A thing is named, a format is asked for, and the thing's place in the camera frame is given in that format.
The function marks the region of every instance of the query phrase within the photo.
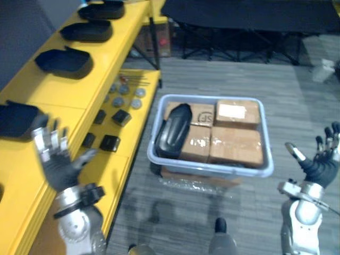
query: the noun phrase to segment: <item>black cloth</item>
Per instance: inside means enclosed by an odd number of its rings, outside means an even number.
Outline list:
[[[208,28],[340,32],[332,1],[166,0],[161,12],[175,21]]]

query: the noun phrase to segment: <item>brown cardboard box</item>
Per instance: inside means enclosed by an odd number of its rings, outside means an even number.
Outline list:
[[[224,188],[232,188],[242,183],[241,178],[228,180],[228,179],[223,179],[223,178],[218,178],[218,177],[173,173],[173,172],[168,171],[166,167],[164,166],[162,166],[160,174],[162,175],[163,178],[166,178],[166,179],[192,181],[195,186],[197,186],[196,182],[201,182],[204,184],[210,184],[210,185],[224,187]]]
[[[183,103],[168,102],[164,119],[168,119],[172,109]],[[212,127],[214,122],[215,106],[204,104],[189,104],[192,112],[191,125]]]
[[[260,133],[256,130],[214,126],[211,129],[209,162],[261,166],[263,155]]]
[[[247,100],[219,100],[215,126],[256,129],[260,123],[259,105]]]
[[[179,159],[206,163],[210,150],[210,128],[190,125]]]
[[[171,56],[171,37],[169,32],[169,24],[157,24],[156,34],[158,41],[158,51],[160,57],[170,57]],[[152,47],[152,40],[149,26],[144,26],[141,28],[134,44],[139,47],[147,56],[153,57],[154,50]]]

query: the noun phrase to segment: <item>robotic arm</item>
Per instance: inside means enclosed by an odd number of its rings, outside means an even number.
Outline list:
[[[320,136],[316,137],[317,154],[313,160],[292,143],[286,143],[286,148],[306,177],[300,185],[289,179],[278,186],[278,190],[290,198],[282,205],[281,245],[284,255],[320,254],[318,229],[322,222],[321,210],[332,210],[321,199],[325,188],[335,179],[340,161],[340,123],[334,122],[332,128],[333,132],[329,127],[325,128],[325,145]]]
[[[59,220],[58,230],[66,244],[68,255],[104,255],[106,241],[101,231],[103,217],[94,206],[104,195],[102,187],[94,183],[81,186],[78,176],[85,164],[91,161],[97,150],[90,149],[75,161],[71,161],[67,130],[61,138],[58,122],[52,131],[46,127],[48,116],[42,116],[32,132],[44,175],[48,184],[58,192],[56,200],[59,211],[54,215]]]

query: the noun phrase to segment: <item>plastic storage bin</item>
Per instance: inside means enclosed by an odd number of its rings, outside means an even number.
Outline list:
[[[258,126],[258,131],[261,134],[263,166],[261,168],[244,168],[225,165],[215,165],[208,163],[197,163],[192,161],[184,161],[179,159],[160,158],[155,151],[155,140],[162,125],[164,112],[168,102],[184,102],[196,104],[216,104],[220,99],[231,100],[251,100],[259,104],[261,123]],[[236,176],[256,176],[268,177],[273,173],[274,163],[270,151],[270,143],[267,130],[267,122],[265,117],[265,109],[261,101],[255,98],[248,97],[211,97],[211,96],[196,96],[196,95],[165,95],[160,99],[158,111],[152,127],[151,139],[148,146],[148,158],[151,162],[165,166],[169,171],[185,174],[196,174],[205,176],[218,176],[226,179],[233,179]]]

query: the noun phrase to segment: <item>black tray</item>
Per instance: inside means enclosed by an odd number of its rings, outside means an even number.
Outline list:
[[[6,101],[7,105],[0,105],[0,136],[27,141],[31,139],[31,132],[37,128],[36,120],[42,116],[36,106]]]
[[[89,20],[88,23],[68,25],[60,31],[62,37],[73,41],[107,41],[112,36],[111,22],[107,20]]]
[[[103,1],[103,4],[89,4],[78,10],[83,19],[117,20],[124,16],[123,1]]]
[[[51,49],[40,53],[35,62],[45,72],[71,79],[89,74],[93,61],[89,53],[65,46],[66,50]]]

